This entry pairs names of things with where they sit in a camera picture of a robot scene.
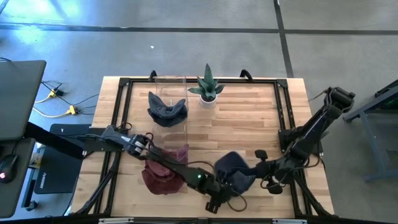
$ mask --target succulent plant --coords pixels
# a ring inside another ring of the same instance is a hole
[[[213,79],[210,66],[206,64],[205,78],[202,80],[198,77],[199,87],[190,88],[188,91],[199,94],[206,102],[211,102],[216,98],[216,95],[221,93],[224,89],[224,85],[219,85],[216,87],[217,83],[218,80]]]

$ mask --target concrete floor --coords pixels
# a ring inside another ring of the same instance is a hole
[[[286,29],[397,30],[395,0],[279,0]],[[272,0],[9,0],[0,25],[20,23],[108,27],[277,29]],[[311,98],[328,86],[356,93],[354,109],[397,79],[398,35],[287,34],[294,77],[304,78]],[[99,92],[105,75],[201,75],[209,63],[216,76],[287,77],[279,34],[187,32],[69,32],[36,27],[0,30],[0,57],[47,61],[44,80],[64,83],[65,98],[77,102]],[[47,96],[40,88],[37,99]],[[83,106],[95,105],[96,99]],[[310,103],[313,112],[322,99]],[[48,114],[66,110],[62,101],[37,106]],[[92,116],[30,120],[91,123]],[[396,223],[398,180],[365,183],[376,171],[361,123],[338,120],[323,140],[326,174],[335,213]],[[34,195],[37,210],[18,210],[12,219],[61,215],[70,194]]]

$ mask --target wooden tabletop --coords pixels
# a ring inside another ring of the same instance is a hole
[[[120,77],[104,77],[93,120],[93,127],[105,128],[111,124],[116,92]],[[305,124],[311,117],[304,81],[301,78],[287,79],[294,118],[297,126]],[[127,121],[132,123],[132,133],[146,133],[154,130],[155,123],[148,115],[148,92],[156,93],[153,83],[135,83],[132,89],[131,104]],[[123,92],[118,116],[120,124],[126,90]],[[281,91],[282,104],[285,100]],[[268,84],[226,84],[218,96],[213,109],[203,109],[198,95],[188,92],[188,118],[185,122],[189,149],[189,161],[216,162],[230,151],[236,151],[250,165],[259,159],[254,156],[256,149],[267,151],[269,159],[277,159],[282,154],[279,149],[277,132],[279,119],[276,110],[273,85]],[[170,146],[179,145],[184,138],[164,139]],[[83,161],[72,203],[72,211],[77,211],[89,199],[98,185],[104,153],[96,152]],[[209,167],[194,164],[208,171]],[[177,194],[154,195],[149,192],[142,179],[144,163],[122,153],[119,175],[114,195],[112,216],[124,217],[218,217],[218,218],[288,218],[294,217],[289,186],[280,195],[271,195],[260,188],[256,180],[243,194],[248,202],[244,212],[234,212],[223,204],[217,214],[205,210],[209,196],[199,194],[184,185]],[[333,213],[326,175],[322,164],[305,170],[307,184],[314,196],[326,210]],[[106,204],[108,187],[104,191],[102,209]],[[298,192],[300,207],[303,209],[302,195]],[[242,208],[241,198],[231,201],[233,207]]]

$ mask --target potted plant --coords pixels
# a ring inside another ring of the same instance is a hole
[[[190,88],[188,91],[199,94],[200,105],[203,108],[210,109],[216,105],[217,95],[224,89],[224,85],[216,86],[217,83],[218,80],[213,79],[211,69],[209,65],[206,64],[205,78],[202,80],[198,77],[199,87]]]

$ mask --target maroon cloth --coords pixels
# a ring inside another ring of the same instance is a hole
[[[177,152],[169,152],[166,150],[162,152],[176,158],[182,163],[187,163],[188,149],[189,145],[186,144]],[[149,191],[156,195],[177,193],[184,184],[184,181],[179,175],[176,175],[157,162],[148,160],[145,161],[145,169],[142,171],[142,178]]]

